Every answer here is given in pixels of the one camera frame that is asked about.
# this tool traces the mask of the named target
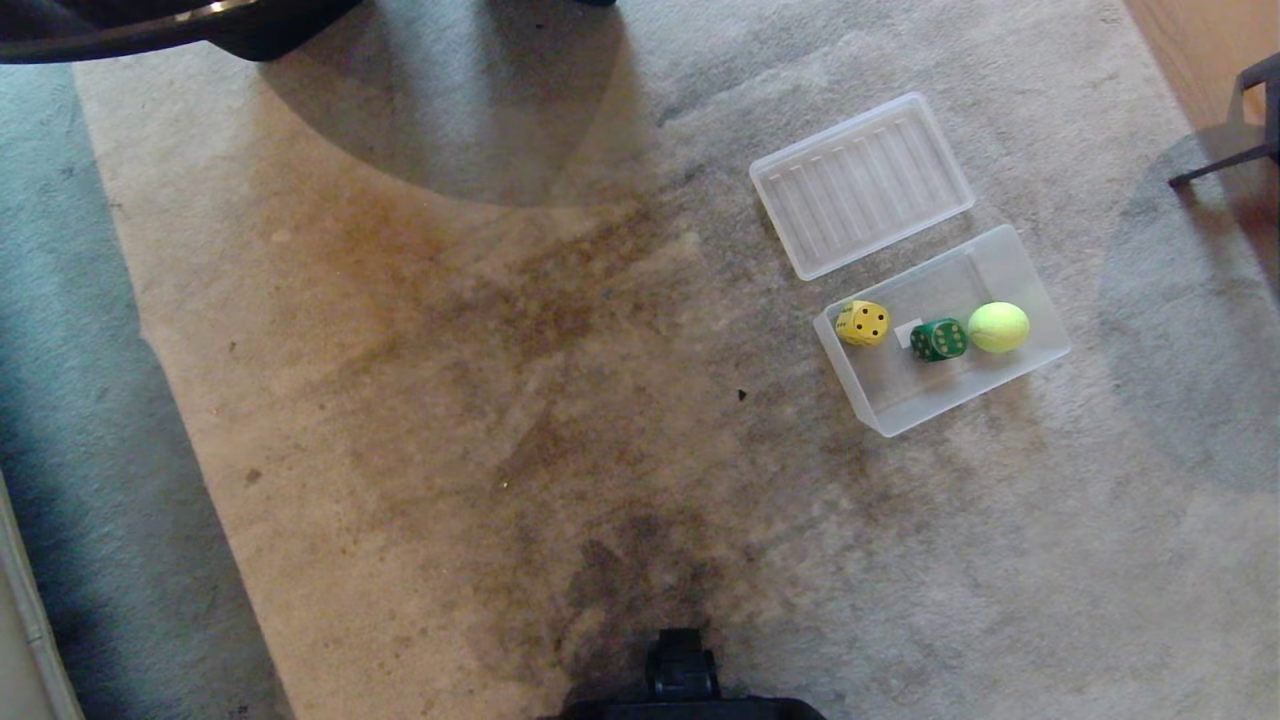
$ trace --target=gray carpet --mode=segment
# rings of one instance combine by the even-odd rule
[[[0,67],[0,469],[84,714],[288,716],[140,337],[70,68]]]
[[[833,720],[1274,720],[1280,323],[1124,9],[566,8],[76,69],[294,712],[527,720],[690,624]],[[749,164],[909,90],[978,204],[797,281]],[[859,425],[809,320],[1006,222],[1073,352]]]

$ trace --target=yellow-green ball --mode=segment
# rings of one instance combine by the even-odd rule
[[[1027,342],[1032,323],[1011,302],[988,302],[969,315],[969,340],[987,352],[1010,352]]]

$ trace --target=clear plastic box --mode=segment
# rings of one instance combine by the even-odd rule
[[[955,318],[968,325],[980,305],[1002,300],[1030,320],[1027,342],[1004,355],[970,348],[952,360],[923,363],[896,333],[876,347],[854,347],[836,336],[835,323],[851,300],[883,305],[892,327],[914,319]],[[932,260],[829,305],[813,320],[858,419],[893,437],[988,389],[1056,360],[1071,350],[1066,328],[1023,247],[1018,232],[1001,225]]]

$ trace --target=black chair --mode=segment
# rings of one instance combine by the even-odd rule
[[[97,60],[201,40],[246,60],[275,60],[360,1],[0,0],[0,63]]]
[[[1274,163],[1280,165],[1280,55],[1272,55],[1262,60],[1240,73],[1239,78],[1236,78],[1236,86],[1240,92],[1258,85],[1266,85],[1267,94],[1267,115],[1262,145],[1208,164],[1198,170],[1183,173],[1169,181],[1170,187],[1183,187],[1198,177],[1216,173],[1240,163],[1248,163],[1249,160],[1261,160],[1262,158],[1271,158]]]

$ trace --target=black object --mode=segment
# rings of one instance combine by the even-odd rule
[[[201,40],[246,60],[275,60],[360,1],[0,0],[0,63],[97,60]]]
[[[1245,150],[1244,152],[1231,155],[1230,158],[1199,168],[1198,170],[1183,173],[1169,181],[1170,187],[1185,186],[1198,177],[1216,173],[1217,170],[1239,165],[1240,163],[1248,163],[1249,160],[1271,158],[1272,161],[1280,164],[1280,55],[1272,55],[1266,60],[1262,60],[1240,73],[1236,78],[1236,87],[1240,92],[1263,83],[1266,85],[1267,94],[1267,117],[1263,127],[1262,145]]]
[[[703,650],[698,630],[662,630],[645,667],[644,702],[580,702],[561,720],[826,720],[799,700],[748,697],[724,700],[716,657]]]

